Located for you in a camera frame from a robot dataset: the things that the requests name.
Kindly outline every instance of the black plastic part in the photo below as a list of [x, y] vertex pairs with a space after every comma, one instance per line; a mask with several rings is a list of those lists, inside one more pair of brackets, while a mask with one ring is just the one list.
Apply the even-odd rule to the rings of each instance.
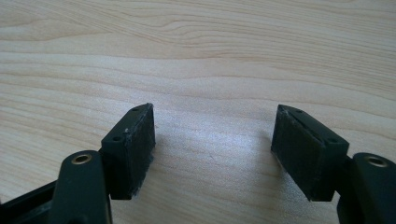
[[56, 182], [51, 182], [0, 206], [0, 223], [47, 223]]
[[329, 202], [349, 143], [304, 111], [279, 105], [271, 150], [308, 200]]
[[155, 146], [153, 105], [137, 106], [102, 140], [106, 185], [111, 199], [130, 200], [146, 177]]
[[370, 153], [357, 153], [351, 166], [352, 185], [364, 223], [396, 223], [396, 165]]
[[62, 162], [49, 210], [49, 224], [72, 223], [111, 223], [105, 173], [97, 151], [80, 151]]

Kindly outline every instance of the black plastic bracket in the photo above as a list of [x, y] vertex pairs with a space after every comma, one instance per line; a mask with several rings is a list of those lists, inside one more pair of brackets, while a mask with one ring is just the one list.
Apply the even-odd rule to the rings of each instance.
[[112, 223], [102, 158], [97, 151], [80, 151], [64, 159], [48, 223]]
[[396, 223], [396, 166], [370, 154], [347, 156], [349, 143], [306, 114], [279, 105], [271, 150], [308, 200], [340, 195], [340, 223]]
[[102, 140], [99, 152], [69, 156], [57, 181], [0, 204], [0, 223], [111, 223], [108, 194], [123, 200], [136, 195], [154, 146], [153, 105], [134, 107]]

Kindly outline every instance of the light wooden surface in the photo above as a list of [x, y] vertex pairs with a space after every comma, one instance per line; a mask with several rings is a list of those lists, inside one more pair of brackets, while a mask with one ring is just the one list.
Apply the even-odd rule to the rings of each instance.
[[276, 106], [396, 161], [391, 0], [0, 2], [0, 198], [154, 103], [155, 161], [115, 223], [337, 223], [270, 153]]

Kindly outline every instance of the metal ring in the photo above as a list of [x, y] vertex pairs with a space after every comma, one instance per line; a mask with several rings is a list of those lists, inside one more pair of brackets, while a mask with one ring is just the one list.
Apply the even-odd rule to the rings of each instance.
[[84, 164], [85, 162], [88, 162], [92, 159], [92, 156], [90, 154], [82, 154], [78, 155], [75, 158], [73, 158], [72, 163], [75, 165], [80, 165]]
[[377, 167], [387, 167], [388, 164], [383, 161], [382, 159], [378, 158], [378, 157], [374, 157], [374, 156], [367, 156], [365, 157], [365, 159], [372, 165], [377, 166]]

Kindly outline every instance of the hole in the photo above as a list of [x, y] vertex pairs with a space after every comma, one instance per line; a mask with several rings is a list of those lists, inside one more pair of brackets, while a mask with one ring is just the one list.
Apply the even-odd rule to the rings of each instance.
[[329, 141], [331, 143], [337, 143], [337, 139], [334, 139], [334, 138], [328, 138], [327, 141]]
[[115, 141], [115, 142], [119, 142], [121, 139], [122, 139], [122, 138], [119, 137], [119, 136], [113, 137], [113, 141]]
[[374, 165], [374, 166], [377, 166], [377, 167], [384, 168], [384, 167], [387, 167], [387, 166], [388, 166], [388, 164], [387, 164], [385, 161], [379, 159], [378, 157], [368, 156], [368, 157], [366, 157], [366, 160], [367, 160], [370, 164], [372, 164], [372, 165]]
[[76, 156], [72, 160], [72, 163], [75, 165], [80, 165], [80, 164], [90, 161], [91, 159], [92, 159], [92, 156], [90, 154], [79, 155], [79, 156]]

